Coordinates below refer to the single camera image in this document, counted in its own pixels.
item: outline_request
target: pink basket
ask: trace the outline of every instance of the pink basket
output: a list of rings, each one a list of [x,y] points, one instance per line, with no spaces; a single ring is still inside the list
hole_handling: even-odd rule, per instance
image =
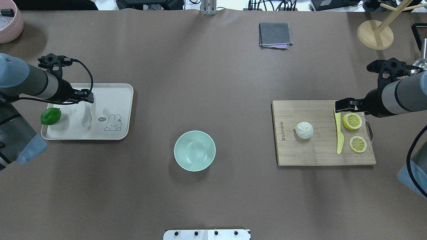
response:
[[[0,9],[13,9],[15,17],[12,22],[3,30],[0,31],[0,44],[7,43],[16,39],[24,29],[24,20],[21,12],[12,0],[1,0]]]

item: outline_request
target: green lime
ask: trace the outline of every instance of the green lime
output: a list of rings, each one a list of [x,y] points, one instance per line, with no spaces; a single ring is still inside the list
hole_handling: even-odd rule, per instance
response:
[[[48,108],[40,116],[40,122],[43,125],[53,125],[61,118],[61,110],[59,108]]]

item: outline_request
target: yellow knife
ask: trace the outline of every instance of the yellow knife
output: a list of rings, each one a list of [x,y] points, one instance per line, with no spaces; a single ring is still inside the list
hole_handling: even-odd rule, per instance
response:
[[[336,126],[336,153],[341,154],[342,146],[344,145],[344,135],[341,132],[341,113],[336,113],[334,108],[333,115],[335,117]]]

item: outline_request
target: rabbit illustration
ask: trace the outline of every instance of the rabbit illustration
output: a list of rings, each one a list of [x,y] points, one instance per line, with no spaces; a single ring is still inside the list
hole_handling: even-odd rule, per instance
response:
[[[104,129],[106,131],[120,131],[122,130],[122,120],[120,115],[111,114],[108,117],[107,127]]]

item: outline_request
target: cutting board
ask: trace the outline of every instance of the cutting board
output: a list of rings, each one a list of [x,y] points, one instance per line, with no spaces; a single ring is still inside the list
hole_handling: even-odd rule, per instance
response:
[[[365,124],[359,129],[346,129],[341,123],[344,146],[340,155],[336,153],[336,127],[333,116],[335,101],[273,101],[273,121],[277,163],[279,166],[335,166],[373,165],[374,152]],[[341,119],[347,112],[341,113]],[[365,115],[357,113],[362,122]],[[313,125],[314,134],[309,139],[301,139],[294,127],[300,122]],[[353,152],[350,138],[363,137],[368,146],[363,153]]]

